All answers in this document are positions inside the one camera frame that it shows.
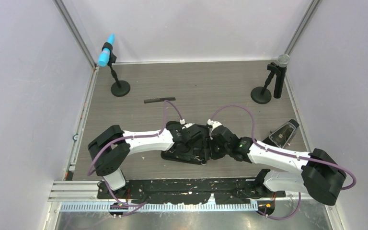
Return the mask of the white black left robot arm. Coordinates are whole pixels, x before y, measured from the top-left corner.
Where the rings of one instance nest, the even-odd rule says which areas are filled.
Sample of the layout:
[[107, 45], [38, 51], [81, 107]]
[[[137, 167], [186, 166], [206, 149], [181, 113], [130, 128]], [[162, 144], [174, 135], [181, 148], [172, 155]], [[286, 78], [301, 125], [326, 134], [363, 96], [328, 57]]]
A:
[[208, 160], [208, 139], [207, 126], [182, 121], [169, 121], [161, 130], [147, 132], [113, 125], [88, 145], [92, 159], [88, 175], [96, 173], [108, 183], [114, 197], [123, 198], [128, 186], [120, 166], [127, 156], [160, 151], [164, 160], [202, 165]]

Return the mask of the black left microphone stand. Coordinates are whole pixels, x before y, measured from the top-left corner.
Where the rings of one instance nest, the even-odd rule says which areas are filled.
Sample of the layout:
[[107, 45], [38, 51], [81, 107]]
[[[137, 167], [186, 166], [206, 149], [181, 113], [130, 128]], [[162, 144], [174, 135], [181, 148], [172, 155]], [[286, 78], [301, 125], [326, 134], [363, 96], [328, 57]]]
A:
[[109, 61], [107, 63], [110, 68], [111, 75], [115, 80], [115, 83], [111, 86], [111, 93], [116, 97], [123, 97], [130, 92], [130, 84], [125, 80], [119, 80], [116, 71], [113, 69], [113, 64], [116, 62], [117, 57], [114, 54], [110, 55]]

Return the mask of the blue microphone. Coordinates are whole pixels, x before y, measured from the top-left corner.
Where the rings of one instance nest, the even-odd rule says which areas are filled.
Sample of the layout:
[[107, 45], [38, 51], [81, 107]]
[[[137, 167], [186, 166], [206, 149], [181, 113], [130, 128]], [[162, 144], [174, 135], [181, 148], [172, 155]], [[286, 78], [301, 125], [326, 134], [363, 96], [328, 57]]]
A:
[[115, 42], [115, 35], [111, 34], [107, 41], [103, 44], [101, 53], [98, 57], [98, 65], [100, 67], [105, 67], [111, 60], [113, 55], [113, 44]]

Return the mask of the silver thinning scissors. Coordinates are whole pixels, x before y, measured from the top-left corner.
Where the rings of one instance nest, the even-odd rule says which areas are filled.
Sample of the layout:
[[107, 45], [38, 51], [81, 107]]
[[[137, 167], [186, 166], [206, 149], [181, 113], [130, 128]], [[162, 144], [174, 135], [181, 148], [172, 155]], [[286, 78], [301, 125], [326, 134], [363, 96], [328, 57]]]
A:
[[205, 159], [198, 159], [201, 165], [206, 165], [207, 161]]

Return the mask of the black mounting base plate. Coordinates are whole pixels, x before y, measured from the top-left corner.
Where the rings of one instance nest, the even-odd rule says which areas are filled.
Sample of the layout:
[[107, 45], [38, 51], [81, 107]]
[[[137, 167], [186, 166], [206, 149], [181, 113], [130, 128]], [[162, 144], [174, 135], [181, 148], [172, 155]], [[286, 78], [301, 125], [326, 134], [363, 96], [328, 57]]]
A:
[[246, 204], [250, 199], [283, 198], [285, 191], [271, 192], [254, 178], [203, 178], [130, 180], [112, 194], [104, 181], [98, 182], [100, 200], [116, 196], [134, 205], [146, 204], [205, 204], [214, 198], [217, 204]]

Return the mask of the black silver microphone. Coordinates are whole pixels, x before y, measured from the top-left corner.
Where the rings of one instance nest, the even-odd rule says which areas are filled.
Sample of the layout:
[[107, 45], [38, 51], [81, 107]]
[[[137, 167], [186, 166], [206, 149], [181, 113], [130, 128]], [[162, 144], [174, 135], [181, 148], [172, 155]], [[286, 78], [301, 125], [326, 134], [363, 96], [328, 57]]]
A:
[[289, 61], [290, 57], [288, 54], [281, 54], [277, 57], [276, 68], [278, 69], [278, 72], [276, 73], [276, 83], [274, 88], [274, 98], [276, 99], [281, 98]]

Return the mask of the black hair comb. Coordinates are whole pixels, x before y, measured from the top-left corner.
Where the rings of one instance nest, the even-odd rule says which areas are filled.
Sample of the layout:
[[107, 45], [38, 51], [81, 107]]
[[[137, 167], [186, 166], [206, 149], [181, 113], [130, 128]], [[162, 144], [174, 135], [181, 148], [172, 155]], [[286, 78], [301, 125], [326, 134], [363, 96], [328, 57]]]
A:
[[158, 103], [158, 102], [164, 102], [164, 101], [175, 101], [175, 97], [162, 97], [162, 98], [152, 98], [152, 99], [146, 99], [144, 100], [145, 104], [149, 103]]

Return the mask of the clear black box device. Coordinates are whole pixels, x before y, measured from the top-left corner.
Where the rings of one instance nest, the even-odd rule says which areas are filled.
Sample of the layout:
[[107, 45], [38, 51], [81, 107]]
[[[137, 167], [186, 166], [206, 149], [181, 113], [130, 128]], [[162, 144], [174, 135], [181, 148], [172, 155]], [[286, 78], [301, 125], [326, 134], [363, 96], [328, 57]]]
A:
[[299, 123], [294, 119], [290, 119], [274, 132], [271, 132], [270, 135], [263, 140], [263, 143], [283, 149], [289, 145], [298, 129]]

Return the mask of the black right microphone stand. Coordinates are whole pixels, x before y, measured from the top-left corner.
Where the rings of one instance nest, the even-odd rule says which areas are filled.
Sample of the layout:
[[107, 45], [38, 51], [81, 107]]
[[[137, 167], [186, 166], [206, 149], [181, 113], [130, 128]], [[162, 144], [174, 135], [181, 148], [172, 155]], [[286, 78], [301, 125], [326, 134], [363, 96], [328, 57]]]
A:
[[265, 80], [264, 86], [253, 88], [250, 94], [252, 100], [258, 104], [267, 104], [271, 101], [272, 95], [268, 90], [268, 86], [270, 85], [274, 76], [279, 73], [278, 65], [274, 62], [271, 62], [267, 65], [267, 70], [269, 70], [270, 73]]

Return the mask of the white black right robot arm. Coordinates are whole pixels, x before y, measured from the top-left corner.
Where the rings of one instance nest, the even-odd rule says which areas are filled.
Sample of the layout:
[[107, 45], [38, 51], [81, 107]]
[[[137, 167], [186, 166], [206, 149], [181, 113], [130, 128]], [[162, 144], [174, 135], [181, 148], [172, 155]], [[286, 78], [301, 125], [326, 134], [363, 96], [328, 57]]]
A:
[[258, 174], [254, 190], [259, 196], [290, 191], [309, 194], [316, 201], [335, 205], [343, 189], [346, 173], [325, 151], [299, 152], [267, 145], [249, 137], [238, 138], [220, 122], [210, 124], [215, 153], [236, 161], [268, 165], [278, 171]]

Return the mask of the black microphone stand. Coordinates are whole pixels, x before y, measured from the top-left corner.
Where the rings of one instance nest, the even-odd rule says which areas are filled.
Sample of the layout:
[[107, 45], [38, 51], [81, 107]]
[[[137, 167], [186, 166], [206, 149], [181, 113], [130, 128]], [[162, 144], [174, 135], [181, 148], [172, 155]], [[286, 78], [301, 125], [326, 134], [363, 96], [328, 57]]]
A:
[[116, 71], [113, 69], [113, 64], [116, 62], [117, 57], [114, 54], [110, 55], [109, 61], [107, 63], [110, 68], [111, 75], [115, 80], [115, 83], [111, 86], [111, 93], [116, 97], [123, 97], [130, 92], [130, 84], [125, 80], [119, 80]]
[[253, 88], [250, 94], [252, 100], [258, 104], [267, 104], [271, 101], [272, 95], [268, 90], [268, 86], [270, 85], [274, 76], [279, 73], [278, 65], [274, 62], [271, 62], [267, 65], [267, 70], [269, 70], [270, 73], [265, 80], [264, 86]]

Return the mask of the black zip tool case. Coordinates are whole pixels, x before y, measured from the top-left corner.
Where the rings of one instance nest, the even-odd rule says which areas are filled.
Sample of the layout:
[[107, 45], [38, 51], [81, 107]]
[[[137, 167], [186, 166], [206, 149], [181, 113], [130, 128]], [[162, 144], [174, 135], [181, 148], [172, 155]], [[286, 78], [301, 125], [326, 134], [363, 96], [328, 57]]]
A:
[[206, 165], [211, 159], [209, 127], [188, 123], [181, 125], [178, 121], [169, 121], [166, 125], [174, 144], [161, 152], [164, 160]]

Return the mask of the aluminium frame rail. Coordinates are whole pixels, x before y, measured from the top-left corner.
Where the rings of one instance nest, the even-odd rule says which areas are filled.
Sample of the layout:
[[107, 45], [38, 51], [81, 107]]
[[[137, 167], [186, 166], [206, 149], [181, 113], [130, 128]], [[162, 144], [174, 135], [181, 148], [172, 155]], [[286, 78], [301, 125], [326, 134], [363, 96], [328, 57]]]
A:
[[134, 205], [130, 201], [122, 201], [114, 196], [112, 199], [100, 200], [97, 197], [97, 183], [101, 181], [58, 181], [54, 182], [49, 201], [59, 202], [62, 211], [137, 211], [137, 212], [203, 212], [203, 211], [263, 211], [279, 207], [282, 201], [295, 203], [298, 200], [296, 192], [285, 191], [283, 198], [250, 199], [246, 204], [217, 204], [210, 198], [205, 204], [146, 204]]

